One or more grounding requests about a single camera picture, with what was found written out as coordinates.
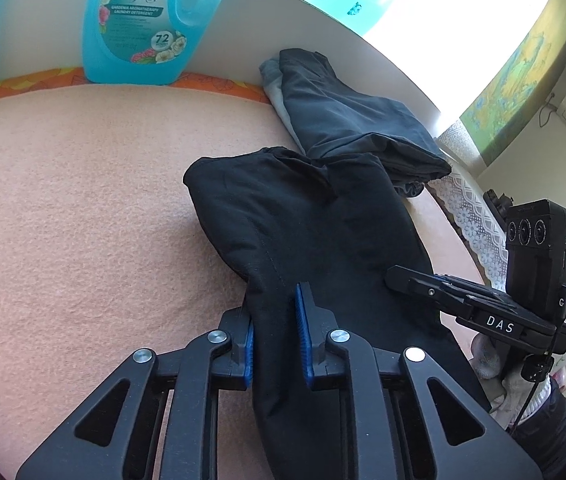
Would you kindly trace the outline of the white gloved right hand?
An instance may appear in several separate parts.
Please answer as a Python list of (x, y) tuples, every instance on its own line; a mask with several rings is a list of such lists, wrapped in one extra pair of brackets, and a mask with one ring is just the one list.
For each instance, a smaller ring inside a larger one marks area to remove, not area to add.
[(496, 344), (486, 335), (474, 336), (471, 352), (470, 364), (488, 398), (490, 416), (502, 428), (511, 429), (518, 415), (521, 415), (520, 422), (526, 422), (550, 399), (552, 385), (550, 377), (547, 376), (524, 408), (525, 400), (532, 392), (534, 384), (523, 378), (522, 364), (515, 365), (512, 370), (506, 372), (504, 360), (500, 358)]

